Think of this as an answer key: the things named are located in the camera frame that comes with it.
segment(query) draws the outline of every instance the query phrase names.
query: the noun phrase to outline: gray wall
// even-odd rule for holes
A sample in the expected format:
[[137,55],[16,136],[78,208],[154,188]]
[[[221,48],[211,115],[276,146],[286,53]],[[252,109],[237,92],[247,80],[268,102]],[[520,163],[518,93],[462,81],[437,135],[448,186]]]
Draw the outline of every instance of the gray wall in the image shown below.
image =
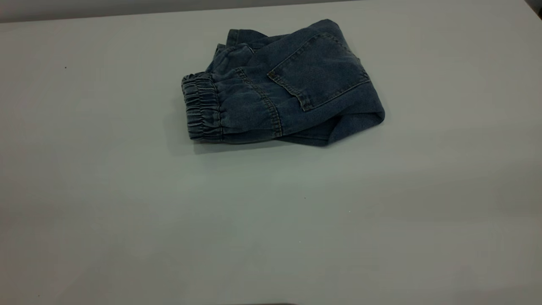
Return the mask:
[[0,0],[0,22],[348,0]]

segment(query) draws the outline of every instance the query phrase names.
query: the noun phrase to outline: blue denim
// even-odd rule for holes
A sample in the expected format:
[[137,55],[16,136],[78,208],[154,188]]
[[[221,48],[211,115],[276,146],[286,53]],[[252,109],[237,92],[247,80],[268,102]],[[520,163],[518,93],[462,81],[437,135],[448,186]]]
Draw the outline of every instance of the blue denim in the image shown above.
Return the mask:
[[182,87],[197,141],[325,146],[384,120],[369,76],[330,20],[273,37],[230,30],[207,70]]

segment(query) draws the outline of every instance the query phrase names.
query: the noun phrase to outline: pant leg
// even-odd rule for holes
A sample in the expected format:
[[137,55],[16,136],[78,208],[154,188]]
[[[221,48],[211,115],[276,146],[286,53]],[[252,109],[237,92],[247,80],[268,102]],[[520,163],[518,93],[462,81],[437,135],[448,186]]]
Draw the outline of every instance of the pant leg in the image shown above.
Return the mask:
[[[199,81],[207,87],[198,91],[198,81],[187,82],[189,124],[199,126],[195,133],[189,126],[191,138],[327,145],[384,119],[368,75],[331,21],[276,37],[233,30],[217,49],[206,81]],[[215,96],[213,111],[206,99],[205,120],[198,92]]]

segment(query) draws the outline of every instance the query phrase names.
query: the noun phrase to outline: folded jeans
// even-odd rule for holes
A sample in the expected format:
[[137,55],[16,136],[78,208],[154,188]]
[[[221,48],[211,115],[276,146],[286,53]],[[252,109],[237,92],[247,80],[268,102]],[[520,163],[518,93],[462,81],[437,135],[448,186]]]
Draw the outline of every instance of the folded jeans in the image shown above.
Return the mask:
[[182,88],[197,141],[325,146],[384,120],[369,76],[330,20],[272,37],[230,30],[207,70]]

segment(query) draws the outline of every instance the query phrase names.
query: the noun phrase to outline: denim pants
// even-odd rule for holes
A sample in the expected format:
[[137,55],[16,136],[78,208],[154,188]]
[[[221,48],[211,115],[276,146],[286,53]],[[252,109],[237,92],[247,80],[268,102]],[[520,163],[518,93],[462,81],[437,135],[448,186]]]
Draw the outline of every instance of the denim pants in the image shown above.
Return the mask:
[[205,72],[184,77],[191,139],[325,146],[380,124],[384,109],[339,26],[289,35],[230,30]]

